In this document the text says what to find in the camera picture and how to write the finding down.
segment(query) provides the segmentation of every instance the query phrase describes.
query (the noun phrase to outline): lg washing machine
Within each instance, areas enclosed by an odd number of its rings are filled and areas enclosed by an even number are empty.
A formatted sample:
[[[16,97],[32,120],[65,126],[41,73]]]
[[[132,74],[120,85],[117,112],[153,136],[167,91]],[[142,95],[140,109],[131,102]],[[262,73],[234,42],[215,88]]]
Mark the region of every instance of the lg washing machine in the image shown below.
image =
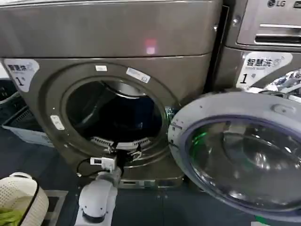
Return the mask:
[[[10,2],[0,56],[37,121],[81,175],[89,157],[138,153],[121,187],[182,182],[167,130],[202,93],[220,0]]]
[[[211,79],[221,93],[185,106],[168,134],[199,187],[290,222],[301,222],[300,13],[295,0],[225,0]]]
[[[215,64],[214,89],[257,87],[299,94],[301,4],[226,0],[229,9]]]

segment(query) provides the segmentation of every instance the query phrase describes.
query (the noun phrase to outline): gray washing machine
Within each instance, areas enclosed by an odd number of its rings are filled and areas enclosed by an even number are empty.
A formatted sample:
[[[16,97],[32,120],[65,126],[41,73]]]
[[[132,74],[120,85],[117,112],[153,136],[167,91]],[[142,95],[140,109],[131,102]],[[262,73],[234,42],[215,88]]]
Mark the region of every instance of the gray washing machine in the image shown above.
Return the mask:
[[[222,202],[301,222],[301,1],[225,0],[219,32],[212,80],[222,93],[176,114],[173,156]]]
[[[133,161],[121,187],[174,186],[183,172],[167,130],[181,106],[202,93],[221,6],[220,0],[7,3],[0,7],[0,56],[73,169],[85,158],[123,150]],[[78,170],[97,169],[83,162]]]
[[[250,87],[299,94],[301,2],[225,0],[229,8],[215,89]]]

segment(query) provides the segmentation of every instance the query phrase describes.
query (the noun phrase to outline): white laundry basket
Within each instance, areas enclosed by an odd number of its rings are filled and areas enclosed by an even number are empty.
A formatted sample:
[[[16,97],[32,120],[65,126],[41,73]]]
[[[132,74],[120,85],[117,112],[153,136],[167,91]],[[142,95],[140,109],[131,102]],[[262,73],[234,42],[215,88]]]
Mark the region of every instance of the white laundry basket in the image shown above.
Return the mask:
[[[30,175],[16,172],[0,180],[0,208],[25,211],[19,226],[40,226],[48,206],[48,197]]]

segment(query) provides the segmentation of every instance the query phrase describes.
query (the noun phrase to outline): drum opening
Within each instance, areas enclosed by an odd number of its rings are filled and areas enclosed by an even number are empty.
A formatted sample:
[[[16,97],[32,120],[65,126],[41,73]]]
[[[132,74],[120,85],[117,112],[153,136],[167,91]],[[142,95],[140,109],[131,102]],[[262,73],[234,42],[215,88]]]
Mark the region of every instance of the drum opening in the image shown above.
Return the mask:
[[[71,125],[100,146],[147,145],[162,126],[161,113],[141,90],[115,81],[94,81],[73,91],[66,106]]]

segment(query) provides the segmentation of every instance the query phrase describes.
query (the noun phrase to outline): white sticker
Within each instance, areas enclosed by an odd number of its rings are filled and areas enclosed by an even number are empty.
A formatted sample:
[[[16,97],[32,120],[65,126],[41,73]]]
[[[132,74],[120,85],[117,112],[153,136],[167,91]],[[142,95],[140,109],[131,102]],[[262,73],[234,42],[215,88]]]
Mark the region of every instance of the white sticker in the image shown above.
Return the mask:
[[[127,74],[129,76],[132,76],[135,79],[138,79],[138,80],[144,82],[144,83],[148,83],[151,79],[151,77],[148,76],[147,74],[144,74],[144,73],[142,73],[138,70],[135,70],[133,68],[130,68],[130,67],[127,69]]]
[[[291,53],[251,52],[245,57],[236,87],[248,88],[277,69],[288,65],[292,59]]]
[[[9,79],[8,73],[5,71],[2,63],[0,62],[0,79]]]
[[[107,71],[108,71],[106,65],[95,65],[95,69],[96,69],[98,72],[107,72]]]
[[[52,123],[58,130],[64,130],[65,127],[63,126],[61,119],[58,115],[51,115],[50,116]]]
[[[40,68],[38,62],[32,59],[5,59],[4,64],[19,89],[28,92],[30,83]]]

